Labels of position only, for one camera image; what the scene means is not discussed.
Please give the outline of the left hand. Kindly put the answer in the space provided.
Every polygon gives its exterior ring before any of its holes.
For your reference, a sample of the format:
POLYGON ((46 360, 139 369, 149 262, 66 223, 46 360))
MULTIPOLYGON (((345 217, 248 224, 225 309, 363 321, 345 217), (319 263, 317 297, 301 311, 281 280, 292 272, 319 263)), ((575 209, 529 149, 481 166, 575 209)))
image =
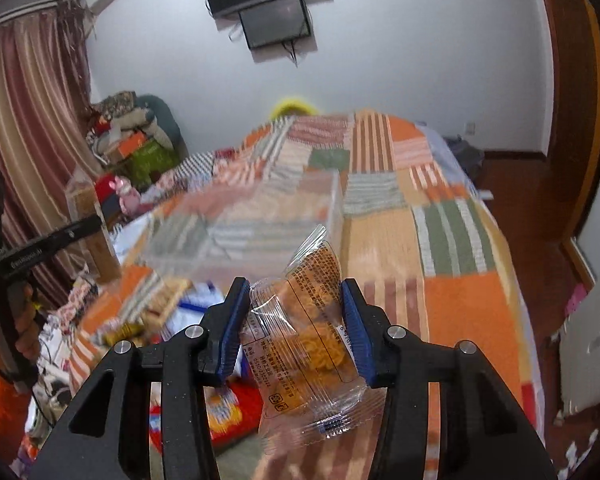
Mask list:
MULTIPOLYGON (((40 355, 41 344, 38 341, 40 326, 35 321, 36 310, 31 300, 33 289, 29 284, 23 286, 24 304, 23 310, 15 320, 15 328, 18 330, 19 339, 16 349, 29 361, 35 363, 40 355)), ((7 374, 6 367, 0 355, 0 372, 7 374)))

